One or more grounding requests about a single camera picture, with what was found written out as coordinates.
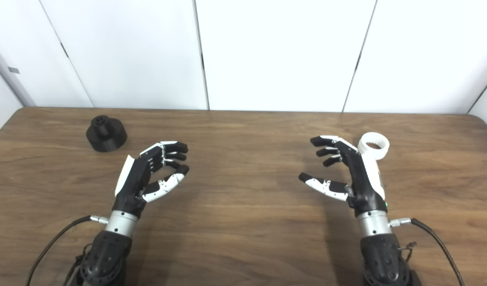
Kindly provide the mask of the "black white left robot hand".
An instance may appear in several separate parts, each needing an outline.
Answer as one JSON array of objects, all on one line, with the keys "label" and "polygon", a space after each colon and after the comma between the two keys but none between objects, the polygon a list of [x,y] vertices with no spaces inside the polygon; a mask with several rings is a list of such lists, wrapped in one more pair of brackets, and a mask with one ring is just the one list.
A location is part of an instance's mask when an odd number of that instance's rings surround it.
[{"label": "black white left robot hand", "polygon": [[[138,158],[127,156],[115,188],[113,211],[140,218],[147,203],[172,191],[185,178],[189,167],[188,145],[179,141],[160,141],[140,152]],[[151,181],[151,176],[162,167],[173,168],[173,173],[162,180]]]}]

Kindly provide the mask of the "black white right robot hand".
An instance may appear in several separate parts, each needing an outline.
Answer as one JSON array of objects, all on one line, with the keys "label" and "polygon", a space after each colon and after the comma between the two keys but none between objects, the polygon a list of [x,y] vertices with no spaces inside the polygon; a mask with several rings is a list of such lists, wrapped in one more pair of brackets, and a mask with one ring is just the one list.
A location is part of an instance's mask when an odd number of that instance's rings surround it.
[{"label": "black white right robot hand", "polygon": [[323,166],[343,163],[350,172],[351,183],[313,177],[302,172],[299,180],[310,188],[340,201],[346,201],[355,216],[371,211],[388,212],[381,173],[371,155],[360,152],[356,146],[334,135],[320,135],[310,139],[318,157],[329,156]]}]

